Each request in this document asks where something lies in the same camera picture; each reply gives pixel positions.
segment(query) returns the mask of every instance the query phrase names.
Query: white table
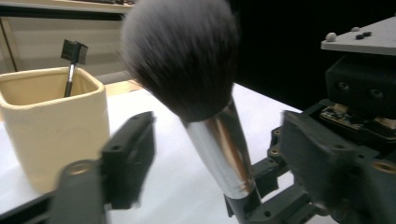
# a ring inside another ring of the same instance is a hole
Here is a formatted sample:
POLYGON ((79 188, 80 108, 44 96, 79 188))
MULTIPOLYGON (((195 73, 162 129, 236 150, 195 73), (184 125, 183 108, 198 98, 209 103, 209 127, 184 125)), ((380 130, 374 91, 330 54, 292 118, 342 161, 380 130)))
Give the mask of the white table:
MULTIPOLYGON (((239 85, 234 86, 233 98, 251 162, 255 163, 266 156, 271 131, 281 124, 282 111, 298 110, 239 85)), ((111 223, 237 224, 235 217, 228 217, 221 190, 200 161, 176 115, 143 90, 114 95, 108 97, 107 102, 111 133, 129 117, 154 111, 157 147, 144 185, 141 206, 109 212, 107 217, 111 223)), ((39 194, 30 187, 17 161, 4 122, 0 122, 0 139, 0 214, 3 214, 39 194)), ((289 173, 279 179, 282 189, 291 184, 292 175, 289 173)), ((314 217, 309 223, 335 222, 329 217, 314 217)))

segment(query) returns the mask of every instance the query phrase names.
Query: silver brush ferrule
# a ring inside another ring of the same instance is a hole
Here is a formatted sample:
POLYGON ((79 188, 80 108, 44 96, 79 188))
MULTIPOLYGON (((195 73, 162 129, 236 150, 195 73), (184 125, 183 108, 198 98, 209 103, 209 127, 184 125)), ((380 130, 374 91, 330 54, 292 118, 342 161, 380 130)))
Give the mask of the silver brush ferrule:
POLYGON ((210 119, 182 123, 223 193, 232 199, 247 197, 255 189, 255 181, 233 101, 210 119))

